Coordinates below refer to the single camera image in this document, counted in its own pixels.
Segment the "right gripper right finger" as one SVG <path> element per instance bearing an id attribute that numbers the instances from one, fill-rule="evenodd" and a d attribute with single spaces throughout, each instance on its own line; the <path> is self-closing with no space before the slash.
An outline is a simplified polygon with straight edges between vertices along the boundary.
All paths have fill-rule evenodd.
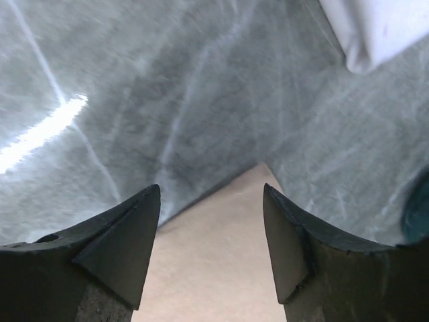
<path id="1" fill-rule="evenodd" d="M 270 185 L 263 220 L 288 321 L 427 321 L 428 240 L 387 246 L 345 232 Z"/>

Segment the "folded white t shirt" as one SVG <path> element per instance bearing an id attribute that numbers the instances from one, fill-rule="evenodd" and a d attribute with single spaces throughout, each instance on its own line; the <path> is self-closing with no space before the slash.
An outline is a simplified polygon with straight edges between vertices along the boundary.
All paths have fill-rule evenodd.
<path id="1" fill-rule="evenodd" d="M 324 0 L 346 66 L 367 74 L 428 35 L 427 0 Z"/>

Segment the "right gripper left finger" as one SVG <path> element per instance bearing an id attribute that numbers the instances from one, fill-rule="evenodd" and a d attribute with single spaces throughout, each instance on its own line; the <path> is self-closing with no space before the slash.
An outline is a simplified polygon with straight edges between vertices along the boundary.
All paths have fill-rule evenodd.
<path id="1" fill-rule="evenodd" d="M 32 243 L 1 247 L 1 320 L 130 321 L 160 217 L 153 184 Z"/>

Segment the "teal plastic laundry basket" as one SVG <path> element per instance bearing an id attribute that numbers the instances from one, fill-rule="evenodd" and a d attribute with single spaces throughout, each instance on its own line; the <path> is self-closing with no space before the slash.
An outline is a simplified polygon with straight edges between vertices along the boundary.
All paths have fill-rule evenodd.
<path id="1" fill-rule="evenodd" d="M 421 173 L 409 195 L 401 228 L 407 244 L 428 237 L 428 169 Z"/>

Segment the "tan t shirt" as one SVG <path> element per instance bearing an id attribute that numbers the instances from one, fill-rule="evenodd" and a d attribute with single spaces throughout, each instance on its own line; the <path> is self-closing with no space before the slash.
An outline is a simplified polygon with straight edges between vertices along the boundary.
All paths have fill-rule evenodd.
<path id="1" fill-rule="evenodd" d="M 284 321 L 263 224 L 261 164 L 156 234 L 134 321 Z"/>

